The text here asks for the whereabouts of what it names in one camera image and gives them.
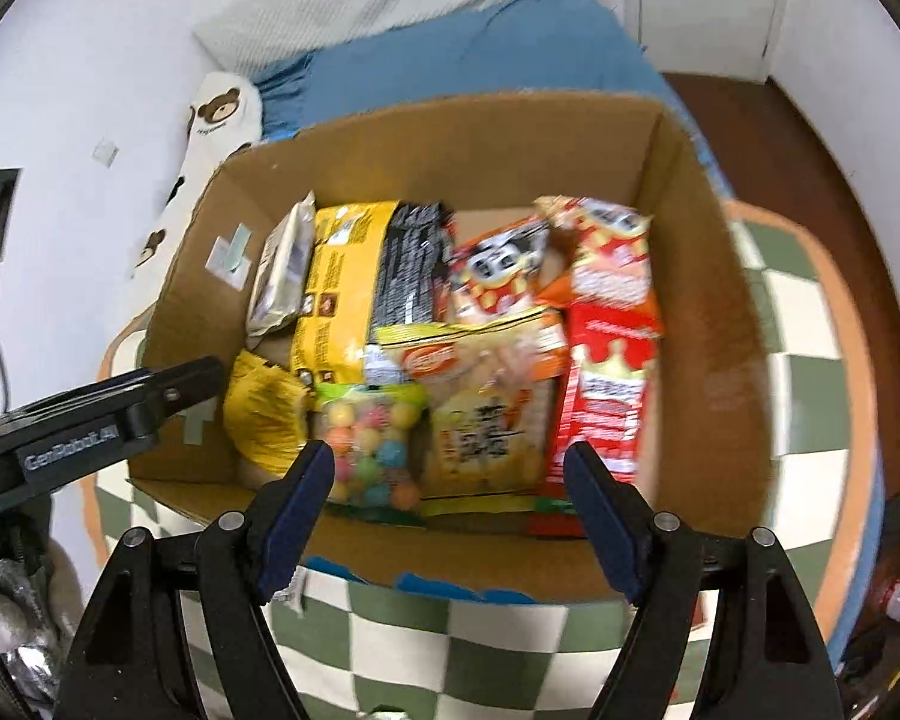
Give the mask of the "white chocolate stick box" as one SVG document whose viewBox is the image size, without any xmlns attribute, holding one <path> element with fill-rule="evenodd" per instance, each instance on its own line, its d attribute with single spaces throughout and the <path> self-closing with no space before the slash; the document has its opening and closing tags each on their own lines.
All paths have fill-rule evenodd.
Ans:
<svg viewBox="0 0 900 720">
<path fill-rule="evenodd" d="M 297 319 L 315 245 L 317 199 L 308 192 L 266 238 L 248 305 L 247 346 L 255 349 L 269 333 Z"/>
</svg>

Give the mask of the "colourful candy ball bag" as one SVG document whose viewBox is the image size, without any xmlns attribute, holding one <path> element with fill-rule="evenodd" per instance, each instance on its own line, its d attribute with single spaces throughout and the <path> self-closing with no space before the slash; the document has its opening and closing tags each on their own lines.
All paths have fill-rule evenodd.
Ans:
<svg viewBox="0 0 900 720">
<path fill-rule="evenodd" d="M 413 449 L 425 408 L 415 383 L 320 383 L 312 436 L 334 455 L 329 502 L 361 518 L 413 522 L 421 500 Z"/>
</svg>

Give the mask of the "orange cracker snack bag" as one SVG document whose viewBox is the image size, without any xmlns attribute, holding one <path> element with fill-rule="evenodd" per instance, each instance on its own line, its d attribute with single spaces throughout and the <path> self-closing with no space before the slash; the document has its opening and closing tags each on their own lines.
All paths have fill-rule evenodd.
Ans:
<svg viewBox="0 0 900 720">
<path fill-rule="evenodd" d="M 555 310 L 538 305 L 482 325 L 388 325 L 375 338 L 427 395 L 425 499 L 523 493 L 539 483 L 569 362 Z"/>
</svg>

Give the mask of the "green white checkered mat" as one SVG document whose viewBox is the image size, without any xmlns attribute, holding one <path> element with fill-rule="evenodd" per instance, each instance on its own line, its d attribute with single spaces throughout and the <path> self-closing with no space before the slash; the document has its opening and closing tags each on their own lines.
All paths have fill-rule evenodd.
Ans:
<svg viewBox="0 0 900 720">
<path fill-rule="evenodd" d="M 832 658 L 862 611 L 883 511 L 877 395 L 847 284 L 804 227 L 728 205 L 769 330 L 769 525 L 813 600 Z M 621 652 L 621 600 L 476 603 L 384 589 L 307 569 L 265 613 L 315 718 L 580 718 Z"/>
</svg>

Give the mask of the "yellow black snack bag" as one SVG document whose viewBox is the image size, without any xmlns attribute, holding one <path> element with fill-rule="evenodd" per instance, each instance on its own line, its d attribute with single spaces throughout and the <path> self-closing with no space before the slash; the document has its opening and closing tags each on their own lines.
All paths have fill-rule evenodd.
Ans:
<svg viewBox="0 0 900 720">
<path fill-rule="evenodd" d="M 386 230 L 398 204 L 318 208 L 304 307 L 295 322 L 290 370 L 312 383 L 363 383 Z"/>
</svg>

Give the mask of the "red crown snack bag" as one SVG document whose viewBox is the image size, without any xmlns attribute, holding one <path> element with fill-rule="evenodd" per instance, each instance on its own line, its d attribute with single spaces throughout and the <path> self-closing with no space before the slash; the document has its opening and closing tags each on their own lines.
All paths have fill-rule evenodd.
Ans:
<svg viewBox="0 0 900 720">
<path fill-rule="evenodd" d="M 635 478 L 660 338 L 652 314 L 595 301 L 575 301 L 566 330 L 569 369 L 541 484 L 554 499 L 567 499 L 564 458 L 576 442 L 588 442 L 617 481 Z"/>
</svg>

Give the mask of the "bear print white pillow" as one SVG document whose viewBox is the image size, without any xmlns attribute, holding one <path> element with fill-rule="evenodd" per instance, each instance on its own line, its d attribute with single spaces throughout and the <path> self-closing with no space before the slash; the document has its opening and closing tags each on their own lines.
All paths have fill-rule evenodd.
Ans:
<svg viewBox="0 0 900 720">
<path fill-rule="evenodd" d="M 126 293 L 126 319 L 147 317 L 159 299 L 176 251 L 206 185 L 230 156 L 263 138 L 263 103 L 240 75 L 211 71 L 190 104 L 187 148 L 169 198 L 137 255 Z"/>
</svg>

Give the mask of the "red orange snack bag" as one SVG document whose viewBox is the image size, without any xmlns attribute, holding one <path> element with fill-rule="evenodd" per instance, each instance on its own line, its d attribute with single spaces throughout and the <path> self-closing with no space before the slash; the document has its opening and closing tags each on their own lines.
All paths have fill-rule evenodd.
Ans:
<svg viewBox="0 0 900 720">
<path fill-rule="evenodd" d="M 535 208 L 569 264 L 538 291 L 541 302 L 567 309 L 582 299 L 658 317 L 649 254 L 650 216 L 608 200 L 567 195 L 538 197 Z"/>
</svg>

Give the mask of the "black snack packet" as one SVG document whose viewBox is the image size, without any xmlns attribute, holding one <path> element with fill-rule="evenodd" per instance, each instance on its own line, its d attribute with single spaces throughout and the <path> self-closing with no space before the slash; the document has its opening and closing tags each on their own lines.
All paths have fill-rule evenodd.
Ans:
<svg viewBox="0 0 900 720">
<path fill-rule="evenodd" d="M 370 332 L 441 322 L 453 250 L 452 211 L 443 203 L 398 203 L 383 238 Z"/>
</svg>

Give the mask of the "panda red snack packet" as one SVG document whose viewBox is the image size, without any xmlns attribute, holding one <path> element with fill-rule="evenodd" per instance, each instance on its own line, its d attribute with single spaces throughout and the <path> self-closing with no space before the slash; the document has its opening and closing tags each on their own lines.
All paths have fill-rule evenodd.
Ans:
<svg viewBox="0 0 900 720">
<path fill-rule="evenodd" d="M 453 320 L 481 325 L 532 309 L 548 238 L 548 223 L 532 215 L 486 232 L 453 250 Z"/>
</svg>

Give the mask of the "blue bed sheet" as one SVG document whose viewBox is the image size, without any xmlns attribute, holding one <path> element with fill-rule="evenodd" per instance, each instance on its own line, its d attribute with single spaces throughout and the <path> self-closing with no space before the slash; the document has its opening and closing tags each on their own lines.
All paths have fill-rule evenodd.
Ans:
<svg viewBox="0 0 900 720">
<path fill-rule="evenodd" d="M 678 115 L 720 197 L 733 188 L 685 103 L 616 16 L 593 0 L 510 0 L 278 60 L 253 78 L 263 138 L 457 94 L 639 94 Z"/>
</svg>

